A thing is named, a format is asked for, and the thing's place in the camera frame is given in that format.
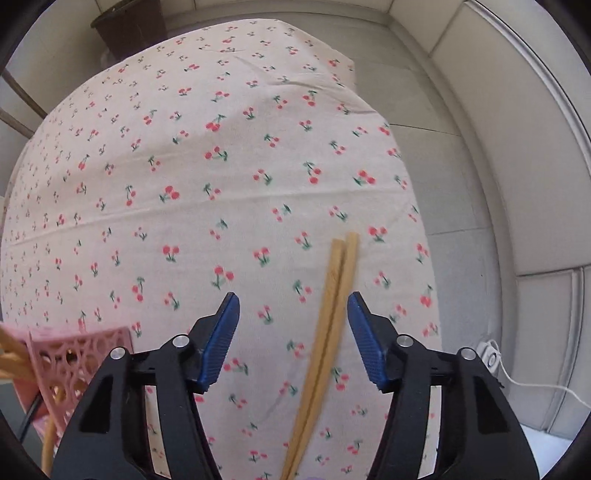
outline white power cord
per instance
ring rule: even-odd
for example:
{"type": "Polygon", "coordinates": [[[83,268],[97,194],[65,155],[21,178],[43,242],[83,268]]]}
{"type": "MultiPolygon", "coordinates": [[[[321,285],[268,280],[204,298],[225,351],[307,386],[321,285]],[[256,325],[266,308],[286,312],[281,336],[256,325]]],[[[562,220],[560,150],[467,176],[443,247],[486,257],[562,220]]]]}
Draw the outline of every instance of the white power cord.
{"type": "Polygon", "coordinates": [[[579,402],[581,402],[583,405],[585,405],[585,407],[587,407],[588,409],[591,410],[591,405],[589,405],[587,402],[585,402],[584,400],[582,400],[574,391],[572,391],[570,388],[567,387],[563,387],[562,385],[545,385],[545,384],[533,384],[533,383],[520,383],[517,382],[515,380],[513,380],[509,374],[507,373],[507,370],[505,370],[505,365],[503,365],[503,359],[501,357],[501,349],[499,348],[499,344],[495,341],[495,340],[489,340],[487,342],[488,345],[491,345],[492,347],[494,347],[498,353],[498,359],[499,359],[499,364],[501,365],[501,370],[503,370],[503,373],[505,374],[505,376],[507,377],[507,379],[515,384],[515,385],[519,385],[520,387],[538,387],[538,388],[558,388],[559,390],[563,390],[566,393],[570,393],[574,398],[576,398],[576,400],[578,400],[579,402]]]}

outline trash can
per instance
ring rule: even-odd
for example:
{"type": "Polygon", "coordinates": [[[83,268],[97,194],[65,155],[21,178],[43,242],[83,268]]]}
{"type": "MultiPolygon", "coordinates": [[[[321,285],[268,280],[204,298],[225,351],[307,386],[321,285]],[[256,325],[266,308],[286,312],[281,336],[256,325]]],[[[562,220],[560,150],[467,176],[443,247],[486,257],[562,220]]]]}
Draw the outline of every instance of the trash can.
{"type": "Polygon", "coordinates": [[[122,0],[95,18],[90,27],[117,61],[166,40],[160,0],[122,0]]]}

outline white cable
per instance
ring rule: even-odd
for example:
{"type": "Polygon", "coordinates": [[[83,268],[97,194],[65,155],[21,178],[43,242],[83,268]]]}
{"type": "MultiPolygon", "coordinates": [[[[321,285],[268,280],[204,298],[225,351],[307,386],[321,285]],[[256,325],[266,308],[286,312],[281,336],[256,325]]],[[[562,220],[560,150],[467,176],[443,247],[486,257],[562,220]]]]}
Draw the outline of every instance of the white cable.
{"type": "MultiPolygon", "coordinates": [[[[495,341],[495,340],[490,340],[489,343],[495,347],[499,353],[501,351],[501,349],[499,348],[499,344],[495,341]]],[[[589,410],[591,410],[591,405],[589,405],[587,402],[585,402],[584,400],[582,400],[575,392],[573,392],[570,388],[567,387],[563,387],[562,385],[545,385],[545,384],[534,384],[534,383],[520,383],[520,382],[516,382],[515,380],[513,380],[509,374],[507,373],[507,370],[505,370],[505,365],[503,365],[503,358],[500,357],[500,364],[501,364],[501,369],[503,370],[503,373],[505,374],[505,376],[507,377],[507,379],[515,384],[515,385],[519,385],[520,387],[538,387],[538,388],[558,388],[559,390],[563,390],[566,393],[570,393],[574,398],[576,398],[579,402],[581,402],[583,405],[585,405],[585,407],[587,407],[589,410]]]]}

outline table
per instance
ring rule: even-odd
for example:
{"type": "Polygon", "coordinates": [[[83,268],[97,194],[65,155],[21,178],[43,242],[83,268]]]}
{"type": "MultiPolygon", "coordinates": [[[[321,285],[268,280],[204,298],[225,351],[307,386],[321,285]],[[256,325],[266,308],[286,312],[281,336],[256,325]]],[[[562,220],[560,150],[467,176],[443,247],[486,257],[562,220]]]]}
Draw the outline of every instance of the table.
{"type": "MultiPolygon", "coordinates": [[[[384,119],[351,60],[277,20],[203,28],[99,73],[41,124],[11,177],[4,321],[129,326],[158,348],[234,291],[241,320],[199,411],[225,479],[277,480],[296,417],[330,241],[362,235],[355,289],[440,348],[430,252],[384,119]]],[[[363,478],[390,396],[345,328],[300,477],[363,478]]],[[[167,473],[153,388],[152,456],[167,473]]],[[[424,472],[437,446],[431,403],[424,472]]]]}

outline pink plastic basket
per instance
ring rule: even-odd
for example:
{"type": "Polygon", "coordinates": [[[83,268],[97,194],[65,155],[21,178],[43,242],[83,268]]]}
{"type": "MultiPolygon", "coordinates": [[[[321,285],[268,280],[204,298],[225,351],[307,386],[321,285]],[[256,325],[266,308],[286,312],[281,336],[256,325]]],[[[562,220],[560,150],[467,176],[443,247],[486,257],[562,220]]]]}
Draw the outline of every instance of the pink plastic basket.
{"type": "Polygon", "coordinates": [[[34,422],[40,434],[44,433],[46,420],[42,416],[47,412],[51,414],[60,436],[63,434],[90,380],[113,348],[124,346],[133,351],[126,327],[63,336],[52,330],[38,330],[24,335],[14,330],[10,333],[26,341],[38,382],[38,385],[23,380],[14,382],[21,405],[27,409],[37,389],[43,396],[46,409],[40,409],[34,422]],[[66,393],[60,404],[56,403],[58,390],[66,393]]]}

